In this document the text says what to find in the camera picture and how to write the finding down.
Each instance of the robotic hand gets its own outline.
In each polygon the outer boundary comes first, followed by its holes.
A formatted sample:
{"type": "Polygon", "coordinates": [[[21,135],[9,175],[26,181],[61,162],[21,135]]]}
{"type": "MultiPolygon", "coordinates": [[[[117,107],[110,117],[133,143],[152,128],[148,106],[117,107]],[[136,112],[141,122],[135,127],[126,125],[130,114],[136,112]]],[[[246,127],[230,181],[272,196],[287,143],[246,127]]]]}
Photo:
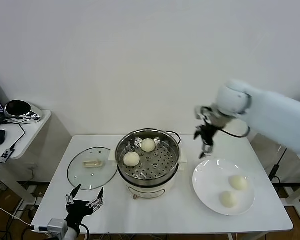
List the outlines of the robotic hand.
{"type": "Polygon", "coordinates": [[[97,198],[92,201],[74,200],[81,185],[72,190],[70,195],[65,196],[66,211],[68,212],[65,220],[51,219],[47,227],[39,227],[39,231],[48,232],[49,235],[58,240],[75,240],[80,234],[79,226],[88,228],[81,222],[85,216],[92,215],[99,210],[103,202],[104,188],[101,189],[97,198]]]}
{"type": "Polygon", "coordinates": [[[262,91],[237,80],[222,86],[212,106],[198,106],[195,116],[204,125],[197,128],[194,139],[201,136],[202,154],[213,151],[213,137],[224,132],[237,138],[246,137],[250,127],[265,137],[300,154],[300,102],[278,93],[262,91]],[[241,119],[248,131],[235,136],[223,129],[232,119],[241,119]]]}

